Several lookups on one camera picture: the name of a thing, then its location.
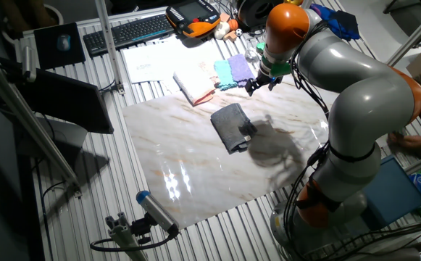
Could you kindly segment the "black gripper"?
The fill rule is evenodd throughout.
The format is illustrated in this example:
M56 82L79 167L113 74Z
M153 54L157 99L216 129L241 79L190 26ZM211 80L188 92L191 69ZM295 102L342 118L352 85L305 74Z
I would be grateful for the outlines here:
M280 77L270 77L266 75L262 70L258 71L258 75L256 79L248 79L245 85L245 90L249 96L252 96L253 93L261 88L262 86L268 85L268 89L271 91L274 87L280 83L282 83L283 76Z

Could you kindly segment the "person's left hand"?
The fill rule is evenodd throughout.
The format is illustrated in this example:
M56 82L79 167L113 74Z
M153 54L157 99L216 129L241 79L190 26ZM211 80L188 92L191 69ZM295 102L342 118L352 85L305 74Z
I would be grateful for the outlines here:
M405 149L416 149L421 147L421 136L404 136L397 132L388 134L388 139L392 144Z

